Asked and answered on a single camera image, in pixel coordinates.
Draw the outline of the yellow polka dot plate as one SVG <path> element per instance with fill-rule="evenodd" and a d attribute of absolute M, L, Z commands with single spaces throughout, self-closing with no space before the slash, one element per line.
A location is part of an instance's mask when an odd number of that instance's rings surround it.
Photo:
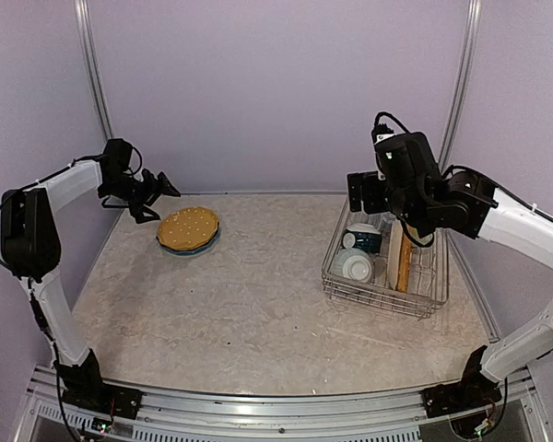
<path fill-rule="evenodd" d="M 157 240 L 175 250 L 192 250 L 206 244 L 218 228 L 219 218 L 213 210 L 187 207 L 169 214 L 159 223 Z"/>

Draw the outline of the blue polka dot plate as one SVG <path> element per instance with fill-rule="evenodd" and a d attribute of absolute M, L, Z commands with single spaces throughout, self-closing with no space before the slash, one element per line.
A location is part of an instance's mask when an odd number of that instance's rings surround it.
<path fill-rule="evenodd" d="M 219 227 L 217 232 L 213 235 L 213 237 L 206 244 L 203 244 L 203 245 L 201 245 L 199 247 L 196 247 L 192 250 L 175 250 L 175 249 L 172 249 L 168 246 L 163 245 L 160 241 L 158 241 L 158 244 L 163 250 L 165 250 L 166 252 L 168 252 L 168 253 L 170 253 L 174 256 L 191 257 L 191 256 L 200 255 L 200 254 L 206 252 L 207 250 L 212 249 L 214 247 L 214 245 L 220 239 L 220 235 L 221 235 L 221 228 Z"/>

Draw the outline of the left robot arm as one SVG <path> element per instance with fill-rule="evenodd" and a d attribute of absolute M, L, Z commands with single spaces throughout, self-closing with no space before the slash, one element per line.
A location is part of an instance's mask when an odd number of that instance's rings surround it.
<path fill-rule="evenodd" d="M 111 391 L 65 296 L 55 216 L 84 194 L 96 192 L 103 201 L 118 199 L 138 224 L 158 220 L 152 204 L 161 195 L 177 197 L 179 191 L 164 173 L 142 169 L 136 178 L 126 170 L 112 154 L 81 157 L 43 179 L 5 192 L 0 203 L 0 265 L 26 291 L 35 321 L 52 346 L 57 375 L 93 410 L 104 408 Z"/>

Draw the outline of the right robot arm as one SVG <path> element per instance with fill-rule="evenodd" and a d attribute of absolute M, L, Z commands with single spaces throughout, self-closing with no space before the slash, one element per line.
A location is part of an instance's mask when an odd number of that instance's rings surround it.
<path fill-rule="evenodd" d="M 347 192 L 353 212 L 391 213 L 421 236 L 450 230 L 553 274 L 553 216 L 475 169 L 356 172 L 347 177 Z M 471 356 L 472 366 L 453 388 L 459 407 L 475 407 L 489 385 L 553 351 L 553 295 L 545 301 L 526 323 Z"/>

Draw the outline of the dark teal white bowl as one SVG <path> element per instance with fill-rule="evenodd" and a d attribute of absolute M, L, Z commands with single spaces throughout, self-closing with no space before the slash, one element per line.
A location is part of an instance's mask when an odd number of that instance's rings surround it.
<path fill-rule="evenodd" d="M 382 233 L 375 226 L 355 223 L 347 226 L 341 240 L 344 249 L 358 249 L 378 254 L 382 249 Z"/>

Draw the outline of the beige plate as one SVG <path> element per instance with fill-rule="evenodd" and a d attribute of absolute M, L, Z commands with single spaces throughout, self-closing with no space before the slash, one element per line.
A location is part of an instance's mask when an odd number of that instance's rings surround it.
<path fill-rule="evenodd" d="M 398 284 L 403 236 L 401 222 L 395 220 L 391 227 L 387 258 L 387 280 L 391 289 L 396 289 Z"/>

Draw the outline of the light green checked bowl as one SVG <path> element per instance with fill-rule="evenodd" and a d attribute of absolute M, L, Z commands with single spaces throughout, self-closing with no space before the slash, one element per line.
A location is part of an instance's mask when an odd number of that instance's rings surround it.
<path fill-rule="evenodd" d="M 340 250 L 333 258 L 330 273 L 349 280 L 368 283 L 374 274 L 371 257 L 358 249 Z"/>

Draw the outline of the left aluminium frame post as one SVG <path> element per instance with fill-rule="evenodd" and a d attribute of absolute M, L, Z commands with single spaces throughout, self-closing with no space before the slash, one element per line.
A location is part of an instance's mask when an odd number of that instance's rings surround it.
<path fill-rule="evenodd" d="M 98 56 L 91 27 L 89 4 L 87 0 L 74 0 L 73 3 L 81 52 L 84 59 L 84 66 L 87 71 L 88 85 L 103 139 L 107 141 L 113 138 L 112 122 L 100 78 Z"/>

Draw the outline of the aluminium frame post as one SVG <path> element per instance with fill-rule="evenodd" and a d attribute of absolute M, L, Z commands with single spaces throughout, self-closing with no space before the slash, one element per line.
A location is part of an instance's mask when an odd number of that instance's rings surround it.
<path fill-rule="evenodd" d="M 469 79 L 474 64 L 477 36 L 481 21 L 481 0 L 470 0 L 465 22 L 464 39 L 457 69 L 457 77 L 453 89 L 453 97 L 449 109 L 448 120 L 441 140 L 439 166 L 444 171 L 449 166 L 459 122 L 465 105 Z"/>
<path fill-rule="evenodd" d="M 84 59 L 84 66 L 87 71 L 88 85 L 103 139 L 107 141 L 113 138 L 112 122 L 100 78 L 98 56 L 91 27 L 89 4 L 87 0 L 74 0 L 73 3 L 81 52 Z"/>

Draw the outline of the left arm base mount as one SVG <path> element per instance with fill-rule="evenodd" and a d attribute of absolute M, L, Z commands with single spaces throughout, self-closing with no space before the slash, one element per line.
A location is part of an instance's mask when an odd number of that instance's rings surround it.
<path fill-rule="evenodd" d="M 63 402 L 92 412 L 135 420 L 143 398 L 141 390 L 101 382 L 66 387 Z"/>

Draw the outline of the right aluminium frame post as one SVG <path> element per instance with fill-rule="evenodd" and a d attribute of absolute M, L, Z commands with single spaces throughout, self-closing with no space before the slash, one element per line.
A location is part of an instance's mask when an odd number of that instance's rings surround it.
<path fill-rule="evenodd" d="M 469 79 L 474 64 L 477 36 L 481 21 L 481 0 L 470 0 L 465 22 L 464 39 L 457 69 L 457 77 L 453 89 L 453 97 L 449 109 L 448 120 L 441 140 L 439 166 L 444 171 L 449 166 L 459 122 L 465 105 Z"/>

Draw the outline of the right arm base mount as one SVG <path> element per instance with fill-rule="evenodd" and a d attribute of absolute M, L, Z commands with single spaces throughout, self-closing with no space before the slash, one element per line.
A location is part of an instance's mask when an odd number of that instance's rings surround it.
<path fill-rule="evenodd" d="M 428 418 L 465 412 L 502 398 L 496 383 L 469 380 L 426 388 L 421 391 L 421 396 Z"/>

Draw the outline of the front aluminium rail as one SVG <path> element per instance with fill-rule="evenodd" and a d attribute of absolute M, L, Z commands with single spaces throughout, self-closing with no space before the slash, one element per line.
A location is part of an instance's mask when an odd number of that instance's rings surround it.
<path fill-rule="evenodd" d="M 65 405 L 69 424 L 102 441 L 424 441 L 455 440 L 451 423 L 465 413 L 428 418 L 425 387 L 368 393 L 311 396 L 212 394 L 106 379 L 143 393 L 136 419 L 113 417 L 109 434 L 96 434 L 95 418 L 107 415 Z M 62 425 L 55 375 L 42 366 L 31 376 L 21 416 L 10 441 L 53 440 L 69 435 Z M 39 437 L 47 425 L 53 439 Z M 510 375 L 508 402 L 500 425 L 482 441 L 553 441 L 530 373 Z"/>

